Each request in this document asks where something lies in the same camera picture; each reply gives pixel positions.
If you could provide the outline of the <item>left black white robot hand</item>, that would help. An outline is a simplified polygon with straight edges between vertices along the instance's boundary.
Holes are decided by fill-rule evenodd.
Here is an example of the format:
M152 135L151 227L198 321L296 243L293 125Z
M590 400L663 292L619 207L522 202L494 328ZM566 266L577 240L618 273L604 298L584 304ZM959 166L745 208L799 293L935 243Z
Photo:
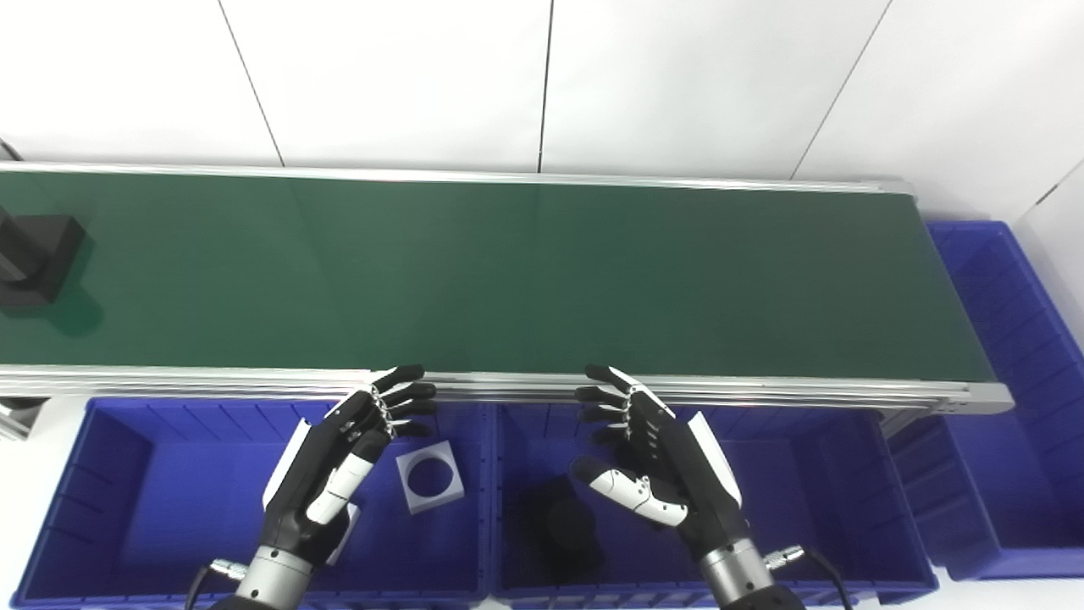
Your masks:
M322 567L350 525L348 506L384 449L430 429L412 414L436 412L436 386L422 364L379 371L317 424L302 420L268 482L260 547Z

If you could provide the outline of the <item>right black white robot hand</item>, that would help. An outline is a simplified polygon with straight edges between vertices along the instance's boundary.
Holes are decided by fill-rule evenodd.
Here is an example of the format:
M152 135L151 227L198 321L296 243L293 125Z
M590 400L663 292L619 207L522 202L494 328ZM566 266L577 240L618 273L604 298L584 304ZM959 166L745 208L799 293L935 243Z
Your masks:
M582 421L601 421L592 439L623 451L625 466L583 455L573 478L627 510L674 528L693 560L739 551L752 541L733 472L705 421L682 421L643 382L604 364L584 369L593 385L578 387Z

